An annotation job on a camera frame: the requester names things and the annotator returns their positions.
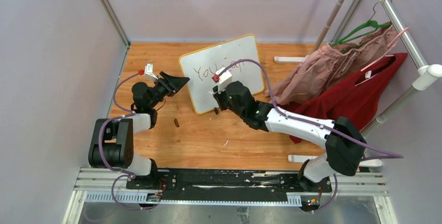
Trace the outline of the brown marker cap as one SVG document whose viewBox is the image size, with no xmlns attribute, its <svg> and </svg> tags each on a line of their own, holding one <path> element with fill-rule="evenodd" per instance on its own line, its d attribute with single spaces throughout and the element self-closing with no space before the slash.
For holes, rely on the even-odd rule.
<svg viewBox="0 0 442 224">
<path fill-rule="evenodd" d="M 174 124 L 175 124 L 175 126 L 176 126 L 177 128 L 180 127 L 179 121 L 178 121 L 177 119 L 174 119 Z"/>
</svg>

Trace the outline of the yellow framed whiteboard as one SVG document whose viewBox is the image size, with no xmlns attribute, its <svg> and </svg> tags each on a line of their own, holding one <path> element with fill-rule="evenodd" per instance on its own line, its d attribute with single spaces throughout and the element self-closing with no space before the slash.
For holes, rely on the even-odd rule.
<svg viewBox="0 0 442 224">
<path fill-rule="evenodd" d="M 183 75 L 190 78 L 187 86 L 197 114 L 204 114 L 217 106 L 216 100 L 210 94 L 215 86 L 212 79 L 215 72 L 240 59 L 260 62 L 255 35 L 247 34 L 187 53 L 179 58 Z M 253 95 L 263 92 L 264 79 L 258 65 L 250 62 L 238 63 L 232 66 L 229 72 L 234 81 L 242 82 Z"/>
</svg>

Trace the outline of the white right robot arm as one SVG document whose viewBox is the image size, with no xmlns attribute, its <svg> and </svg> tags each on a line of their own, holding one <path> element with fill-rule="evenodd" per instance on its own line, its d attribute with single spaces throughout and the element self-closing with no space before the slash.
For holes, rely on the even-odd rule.
<svg viewBox="0 0 442 224">
<path fill-rule="evenodd" d="M 254 99 L 249 89 L 235 81 L 220 90 L 213 87 L 220 110 L 230 110 L 252 129 L 288 134 L 325 150 L 307 159 L 297 175 L 298 186 L 312 191 L 324 178 L 340 173 L 354 176 L 362 160 L 365 139 L 346 117 L 323 120 L 307 117 Z"/>
</svg>

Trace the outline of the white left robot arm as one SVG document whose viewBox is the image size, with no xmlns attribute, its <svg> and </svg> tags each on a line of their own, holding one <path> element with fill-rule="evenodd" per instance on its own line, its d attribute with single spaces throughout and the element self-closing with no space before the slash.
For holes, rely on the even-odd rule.
<svg viewBox="0 0 442 224">
<path fill-rule="evenodd" d="M 147 189 L 158 185 L 163 189 L 166 179 L 159 175 L 155 160 L 134 151 L 134 135 L 152 129 L 157 122 L 155 106 L 179 92 L 188 77 L 175 77 L 160 72 L 153 78 L 154 85 L 137 82 L 132 88 L 133 103 L 126 114 L 114 118 L 101 118 L 95 122 L 88 162 L 93 168 L 107 168 L 122 172 L 128 179 Z"/>
</svg>

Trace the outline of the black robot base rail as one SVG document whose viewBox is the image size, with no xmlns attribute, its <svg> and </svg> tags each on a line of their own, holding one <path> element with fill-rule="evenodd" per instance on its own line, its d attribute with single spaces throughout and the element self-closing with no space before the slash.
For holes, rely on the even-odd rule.
<svg viewBox="0 0 442 224">
<path fill-rule="evenodd" d="M 111 203 L 123 209 L 158 205 L 283 206 L 316 211 L 339 196 L 388 195 L 379 173 L 336 174 L 304 189 L 295 171 L 179 169 L 159 170 L 159 178 L 130 178 L 107 169 L 82 168 L 69 208 Z"/>
</svg>

